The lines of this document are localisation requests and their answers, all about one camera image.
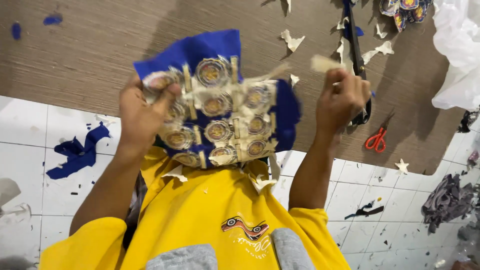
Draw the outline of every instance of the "hand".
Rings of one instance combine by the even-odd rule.
[[[146,103],[142,89],[142,81],[135,74],[120,92],[121,136],[117,153],[127,158],[141,158],[147,154],[163,126],[168,109],[181,94],[178,84],[169,85],[150,105]]]
[[[343,131],[370,98],[370,82],[344,69],[329,70],[317,101],[317,133],[328,136]]]

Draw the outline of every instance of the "scissors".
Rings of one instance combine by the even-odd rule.
[[[385,147],[387,145],[385,144],[384,136],[387,133],[388,122],[390,121],[390,119],[394,115],[395,115],[395,113],[391,113],[390,116],[388,116],[387,120],[384,122],[384,124],[380,127],[380,130],[378,131],[378,134],[370,137],[365,142],[365,148],[372,149],[372,148],[375,147],[375,151],[377,151],[377,153],[382,153],[385,150]]]
[[[365,73],[365,65],[363,64],[363,58],[360,53],[359,39],[357,35],[357,28],[355,26],[355,20],[353,19],[352,4],[350,0],[344,0],[345,3],[345,16],[348,16],[348,27],[344,31],[345,38],[350,41],[351,54],[353,60],[353,71],[356,76],[360,76],[362,80],[367,80]],[[370,113],[372,111],[372,100],[369,99],[365,104],[364,109],[352,120],[352,124],[365,124],[370,119]]]

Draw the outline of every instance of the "plastic bag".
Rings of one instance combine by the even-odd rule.
[[[436,0],[434,7],[433,44],[450,66],[432,104],[475,110],[480,104],[480,0]]]

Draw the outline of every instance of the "yellow t-shirt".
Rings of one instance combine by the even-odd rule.
[[[279,269],[270,240],[276,228],[293,230],[317,269],[350,269],[327,230],[323,209],[287,211],[272,196],[270,186],[257,193],[250,177],[268,175],[264,162],[251,161],[243,172],[233,166],[184,167],[188,181],[183,183],[170,176],[161,178],[178,165],[159,147],[145,156],[141,170],[148,191],[127,252],[122,247],[125,222],[101,218],[47,248],[40,269],[144,269],[147,261],[163,252],[195,244],[211,244],[220,270]]]

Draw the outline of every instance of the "person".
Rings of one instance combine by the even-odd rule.
[[[370,98],[369,82],[343,69],[326,74],[316,135],[293,179],[288,209],[270,186],[254,188],[250,178],[268,175],[260,160],[243,171],[184,166],[183,183],[161,177],[180,163],[151,145],[178,95],[173,84],[148,105],[137,76],[126,84],[117,152],[73,217],[70,236],[42,253],[40,269],[349,269],[327,230],[324,206],[341,133]],[[124,220],[139,171],[147,192],[125,250]]]

